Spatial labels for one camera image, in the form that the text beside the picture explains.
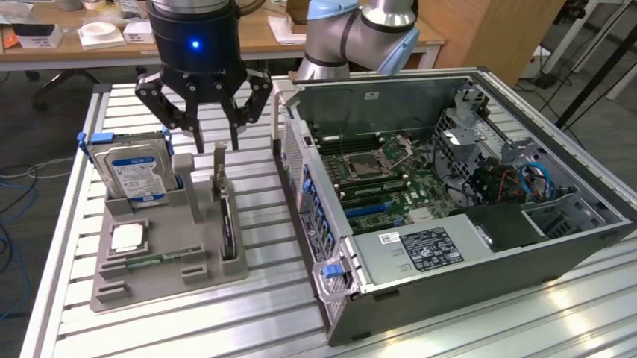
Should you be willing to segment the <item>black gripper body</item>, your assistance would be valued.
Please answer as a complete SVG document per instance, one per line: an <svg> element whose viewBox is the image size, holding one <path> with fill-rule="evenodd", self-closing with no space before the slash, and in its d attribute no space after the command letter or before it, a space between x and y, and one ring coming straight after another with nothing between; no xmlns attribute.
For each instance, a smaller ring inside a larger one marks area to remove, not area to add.
<svg viewBox="0 0 637 358"><path fill-rule="evenodd" d="M162 60L160 78L183 98L219 103L243 84L247 73L241 59L239 10L223 7L210 13L171 13L147 9Z"/></svg>

